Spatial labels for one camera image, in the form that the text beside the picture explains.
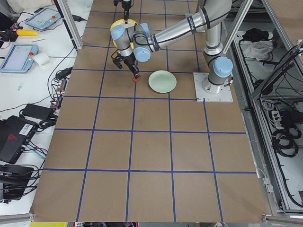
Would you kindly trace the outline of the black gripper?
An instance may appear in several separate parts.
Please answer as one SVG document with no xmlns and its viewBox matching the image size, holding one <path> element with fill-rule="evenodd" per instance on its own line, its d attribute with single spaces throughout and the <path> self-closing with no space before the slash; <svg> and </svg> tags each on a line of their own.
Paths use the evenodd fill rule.
<svg viewBox="0 0 303 227">
<path fill-rule="evenodd" d="M 124 9 L 124 22 L 125 24 L 128 24 L 129 19 L 129 9 Z M 139 69 L 137 68 L 135 64 L 135 57 L 134 56 L 127 56 L 124 58 L 125 65 L 128 66 L 129 70 L 133 73 L 134 78 L 137 78 L 137 75 L 139 75 Z"/>
</svg>

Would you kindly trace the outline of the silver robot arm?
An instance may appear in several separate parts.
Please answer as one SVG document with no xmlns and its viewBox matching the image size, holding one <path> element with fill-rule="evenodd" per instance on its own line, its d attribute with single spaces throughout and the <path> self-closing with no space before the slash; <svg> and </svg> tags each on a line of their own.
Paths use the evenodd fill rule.
<svg viewBox="0 0 303 227">
<path fill-rule="evenodd" d="M 121 6 L 124 10 L 124 23 L 128 24 L 129 10 L 134 5 L 132 0 L 113 0 L 114 6 L 117 6 L 121 2 Z"/>
<path fill-rule="evenodd" d="M 137 61 L 147 62 L 153 52 L 204 30 L 206 34 L 204 58 L 209 64 L 222 55 L 222 22 L 231 8 L 230 0 L 205 0 L 195 14 L 157 34 L 150 33 L 147 23 L 135 24 L 129 28 L 123 25 L 114 26 L 111 29 L 111 36 L 117 50 L 111 56 L 112 61 L 120 69 L 124 63 L 133 73 L 133 81 L 137 82 L 141 79 L 139 68 L 136 66 Z"/>
</svg>

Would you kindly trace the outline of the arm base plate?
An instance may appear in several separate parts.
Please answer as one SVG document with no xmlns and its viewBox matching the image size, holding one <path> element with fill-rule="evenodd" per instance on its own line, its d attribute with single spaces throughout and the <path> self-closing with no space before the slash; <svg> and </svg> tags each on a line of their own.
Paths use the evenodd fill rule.
<svg viewBox="0 0 303 227">
<path fill-rule="evenodd" d="M 232 103 L 232 93 L 228 78 L 222 85 L 213 85 L 208 80 L 209 73 L 194 72 L 196 100 L 198 102 Z"/>
</svg>

